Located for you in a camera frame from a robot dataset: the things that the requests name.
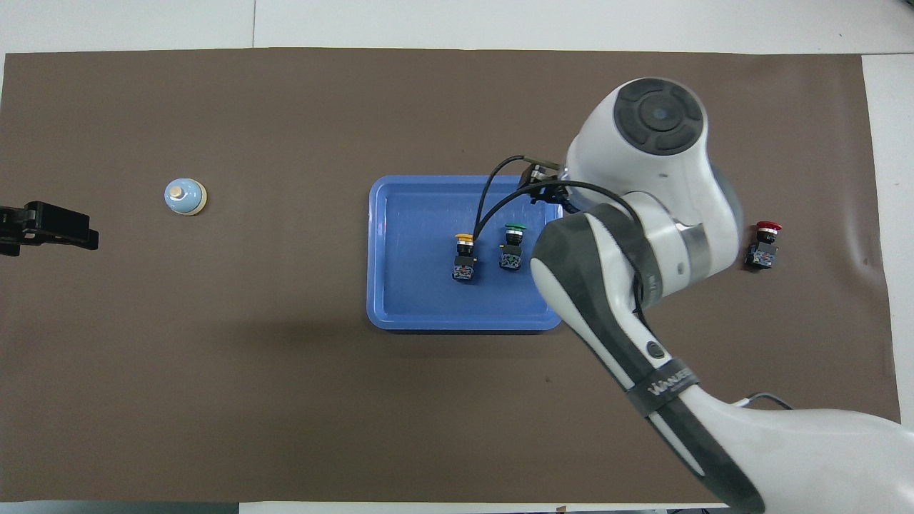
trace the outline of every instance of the brown mat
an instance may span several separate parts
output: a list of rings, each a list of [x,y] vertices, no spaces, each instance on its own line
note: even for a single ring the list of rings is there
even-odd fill
[[[101,248],[0,261],[0,499],[713,501],[566,327],[365,313],[376,179],[560,160],[645,75],[697,92],[747,223],[786,227],[777,269],[664,300],[655,331],[723,400],[897,420],[859,57],[10,55],[0,200],[86,212]],[[200,216],[163,204],[175,177]]]

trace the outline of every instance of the blue plastic tray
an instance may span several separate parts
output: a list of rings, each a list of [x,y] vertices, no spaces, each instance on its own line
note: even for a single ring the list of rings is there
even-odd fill
[[[517,188],[518,177],[496,177],[483,214]],[[367,312],[386,330],[549,330],[558,315],[530,276],[529,255],[561,207],[517,198],[495,214],[476,242],[472,281],[451,278],[457,239],[473,231],[485,177],[388,176],[368,200]],[[527,226],[521,269],[498,267],[505,223]]]

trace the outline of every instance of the white robotic arm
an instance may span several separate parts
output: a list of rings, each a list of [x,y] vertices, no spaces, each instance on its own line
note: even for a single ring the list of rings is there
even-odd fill
[[[570,191],[580,212],[537,240],[537,288],[708,489],[745,512],[914,512],[913,433],[859,412],[721,402],[635,314],[739,252],[739,201],[708,162],[707,114],[692,92],[623,84],[584,123],[562,178],[629,205]]]

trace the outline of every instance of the brand logo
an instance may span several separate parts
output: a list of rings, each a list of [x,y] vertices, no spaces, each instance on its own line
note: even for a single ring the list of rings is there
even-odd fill
[[[660,396],[679,382],[687,379],[691,374],[692,371],[690,369],[681,369],[668,379],[652,382],[651,387],[647,388],[647,390],[654,396]]]

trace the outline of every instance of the velcro strap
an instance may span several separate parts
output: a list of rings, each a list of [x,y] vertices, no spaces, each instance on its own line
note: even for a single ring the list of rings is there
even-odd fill
[[[625,395],[641,416],[647,417],[697,383],[698,377],[682,360],[671,359],[626,391]]]

